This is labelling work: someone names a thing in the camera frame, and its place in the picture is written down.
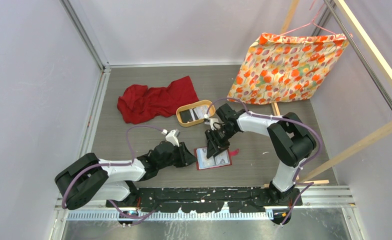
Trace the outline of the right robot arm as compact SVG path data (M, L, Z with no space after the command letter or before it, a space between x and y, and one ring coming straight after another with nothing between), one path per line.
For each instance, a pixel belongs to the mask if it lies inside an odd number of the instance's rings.
M272 203L283 205L296 185L298 171L317 147L318 135L293 112L283 116L263 115L247 109L235 111L226 103L215 113L221 122L204 114L204 121L211 127L205 131L207 158L228 150L230 138L237 133L269 137L279 164L266 192Z

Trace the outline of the white VIP card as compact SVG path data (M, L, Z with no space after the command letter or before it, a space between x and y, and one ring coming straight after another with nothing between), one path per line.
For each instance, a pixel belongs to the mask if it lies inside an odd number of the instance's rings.
M201 147L196 149L197 160L200 168L208 168L213 166L213 160L207 158L207 147Z

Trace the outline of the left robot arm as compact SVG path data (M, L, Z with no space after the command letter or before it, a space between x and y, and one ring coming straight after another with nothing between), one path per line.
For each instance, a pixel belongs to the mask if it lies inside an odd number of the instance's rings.
M86 153L62 170L54 182L62 195L63 209L76 210L101 200L132 207L138 199L135 182L150 180L167 167L184 168L196 162L184 142L173 145L162 141L133 160L105 160Z

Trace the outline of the yellow oval tray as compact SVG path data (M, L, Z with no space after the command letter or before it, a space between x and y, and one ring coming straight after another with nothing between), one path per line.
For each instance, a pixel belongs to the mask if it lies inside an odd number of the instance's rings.
M181 117L179 115L179 112L184 111L184 110L192 110L194 114L195 120L189 123L183 123L181 120ZM210 100L200 100L191 104L183 105L180 106L176 110L176 117L178 120L178 123L182 127L191 127L197 124L201 124L204 122L204 114L208 114L208 116L212 117L215 114L215 107L212 105L212 102Z

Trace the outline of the red card holder wallet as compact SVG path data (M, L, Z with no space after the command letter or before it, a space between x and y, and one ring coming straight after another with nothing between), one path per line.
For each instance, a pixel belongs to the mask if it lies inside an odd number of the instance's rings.
M197 158L196 168L198 171L213 168L231 166L232 157L238 155L240 149L237 148L233 151L226 150L217 156L207 158L207 147L199 147L194 149L194 154Z

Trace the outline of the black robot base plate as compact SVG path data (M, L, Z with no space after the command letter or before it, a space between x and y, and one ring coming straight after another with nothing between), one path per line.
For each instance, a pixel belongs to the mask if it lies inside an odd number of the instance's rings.
M299 189L293 189L281 200L270 198L263 187L141 187L132 190L123 201L115 201L119 208L139 207L143 212L161 213L218 213L228 206L230 213L260 213L266 207L289 208L297 199Z

